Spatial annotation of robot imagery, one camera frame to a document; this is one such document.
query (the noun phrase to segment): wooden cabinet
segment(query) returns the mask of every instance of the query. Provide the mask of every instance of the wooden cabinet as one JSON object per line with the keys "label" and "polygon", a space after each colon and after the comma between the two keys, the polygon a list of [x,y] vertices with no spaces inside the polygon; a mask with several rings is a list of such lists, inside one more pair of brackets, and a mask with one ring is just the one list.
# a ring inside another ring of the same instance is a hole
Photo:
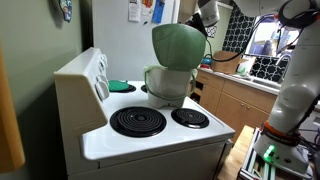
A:
{"label": "wooden cabinet", "polygon": [[220,99],[220,94],[220,91],[208,85],[204,85],[199,104],[212,114],[215,114]]}
{"label": "wooden cabinet", "polygon": [[259,127],[269,114],[225,93],[221,93],[215,115],[236,131],[236,141],[245,125]]}
{"label": "wooden cabinet", "polygon": [[197,102],[233,128],[236,141],[245,125],[260,127],[268,119],[276,95],[199,70]]}

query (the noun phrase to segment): cabinet door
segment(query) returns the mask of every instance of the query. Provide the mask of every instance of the cabinet door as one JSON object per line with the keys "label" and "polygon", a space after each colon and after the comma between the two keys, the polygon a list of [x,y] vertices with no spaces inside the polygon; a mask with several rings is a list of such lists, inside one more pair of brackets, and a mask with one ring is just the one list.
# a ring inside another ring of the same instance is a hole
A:
{"label": "cabinet door", "polygon": [[222,92],[235,97],[243,102],[247,102],[267,113],[271,112],[277,96],[259,89],[249,87],[231,80],[226,80]]}
{"label": "cabinet door", "polygon": [[269,114],[232,96],[221,93],[216,116],[236,131],[232,139],[235,142],[244,125],[253,128],[260,127],[268,119]]}
{"label": "cabinet door", "polygon": [[269,118],[269,114],[253,106],[245,104],[246,116],[244,124],[252,128],[261,127],[261,124]]}
{"label": "cabinet door", "polygon": [[199,104],[212,114],[215,114],[220,99],[220,94],[220,91],[208,85],[204,85]]}
{"label": "cabinet door", "polygon": [[234,138],[231,139],[233,142],[236,142],[243,129],[245,113],[244,103],[227,94],[221,93],[215,115],[236,131]]}

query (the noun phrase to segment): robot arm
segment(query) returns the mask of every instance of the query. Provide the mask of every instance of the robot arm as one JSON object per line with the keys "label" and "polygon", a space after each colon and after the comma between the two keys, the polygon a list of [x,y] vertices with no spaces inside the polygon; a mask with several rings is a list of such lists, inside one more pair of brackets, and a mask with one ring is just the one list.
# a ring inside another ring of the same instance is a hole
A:
{"label": "robot arm", "polygon": [[211,27],[219,21],[217,0],[199,0],[198,6],[204,27]]}
{"label": "robot arm", "polygon": [[[204,24],[211,24],[206,23],[210,19],[208,17],[216,17],[217,14],[215,8],[206,6],[209,3],[216,4],[216,0],[209,1],[198,2],[199,7],[202,5],[200,11]],[[273,166],[304,179],[311,179],[312,171],[307,155],[297,144],[301,139],[298,133],[301,120],[320,97],[320,18],[316,18],[320,12],[320,0],[234,1],[246,16],[277,13],[283,25],[303,29],[277,100],[254,149]]]}

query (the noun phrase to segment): white refrigerator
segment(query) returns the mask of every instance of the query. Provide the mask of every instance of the white refrigerator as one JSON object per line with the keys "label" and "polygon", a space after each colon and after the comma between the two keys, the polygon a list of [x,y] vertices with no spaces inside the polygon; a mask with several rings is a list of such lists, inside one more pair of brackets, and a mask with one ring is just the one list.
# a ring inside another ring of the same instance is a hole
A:
{"label": "white refrigerator", "polygon": [[180,0],[165,0],[161,23],[152,14],[129,21],[130,0],[93,0],[94,47],[107,55],[109,80],[143,80],[143,67],[159,64],[152,45],[152,29],[177,23]]}

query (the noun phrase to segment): cable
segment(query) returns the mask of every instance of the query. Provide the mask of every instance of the cable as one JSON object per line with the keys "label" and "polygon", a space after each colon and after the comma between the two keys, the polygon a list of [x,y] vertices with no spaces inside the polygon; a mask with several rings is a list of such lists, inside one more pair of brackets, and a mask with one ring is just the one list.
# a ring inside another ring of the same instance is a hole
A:
{"label": "cable", "polygon": [[230,57],[230,58],[228,58],[228,59],[223,59],[223,60],[221,60],[221,59],[215,59],[215,58],[212,56],[211,44],[210,44],[210,42],[207,40],[207,42],[209,43],[209,47],[210,47],[210,54],[206,54],[205,57],[208,57],[208,56],[209,56],[209,58],[211,58],[212,60],[214,60],[214,61],[216,61],[216,62],[227,62],[227,61],[231,61],[231,60],[233,60],[234,58],[240,56],[240,55],[247,49],[247,46],[248,46],[248,44],[249,44],[249,41],[250,41],[250,39],[251,39],[254,31],[258,28],[259,24],[260,24],[263,20],[268,19],[268,18],[271,18],[271,16],[266,15],[266,16],[264,16],[263,18],[260,18],[260,19],[256,22],[256,24],[253,26],[253,29],[252,29],[251,32],[249,33],[249,38],[247,39],[245,46],[244,46],[244,47],[241,49],[241,51],[238,52],[236,55],[234,55],[234,56],[232,56],[232,57]]}
{"label": "cable", "polygon": [[314,129],[298,129],[299,131],[311,131],[311,132],[318,132],[318,130]]}
{"label": "cable", "polygon": [[289,24],[290,22],[292,22],[293,20],[295,20],[298,16],[301,16],[301,15],[304,15],[306,13],[309,13],[309,12],[313,12],[313,14],[311,16],[314,16],[315,13],[319,13],[319,10],[315,10],[315,9],[309,9],[309,10],[306,10],[306,11],[303,11],[301,13],[298,13],[297,15],[293,16],[292,18],[290,18],[288,21],[286,21],[280,29],[282,29],[284,26],[286,26],[287,24]]}
{"label": "cable", "polygon": [[317,144],[318,142],[318,138],[319,138],[319,134],[317,134],[314,139],[313,139],[313,143]]}
{"label": "cable", "polygon": [[312,145],[314,145],[316,147],[318,147],[319,145],[307,141],[304,137],[300,137],[300,143],[302,145],[305,145],[308,148],[309,151],[312,151],[313,153],[315,153],[315,154],[320,156],[320,154],[317,152],[317,150],[314,147],[312,147]]}
{"label": "cable", "polygon": [[[304,28],[302,28],[302,29],[300,30],[298,36],[297,36],[292,42],[290,42],[289,44],[287,44],[287,45],[285,45],[283,48],[281,48],[281,49],[277,52],[277,54],[282,53],[283,51],[285,51],[286,49],[288,49],[294,42],[296,42],[296,41],[299,39],[299,37],[300,37],[300,35],[301,35],[301,33],[302,33],[303,30],[304,30]],[[279,39],[278,39],[277,49],[278,49],[279,43],[280,43],[280,36],[279,36]]]}
{"label": "cable", "polygon": [[277,47],[276,47],[276,50],[278,50],[279,48],[279,44],[280,44],[280,40],[281,40],[281,29],[282,27],[280,27],[277,31],[277,33],[279,33],[279,38],[278,38],[278,41],[277,41]]}

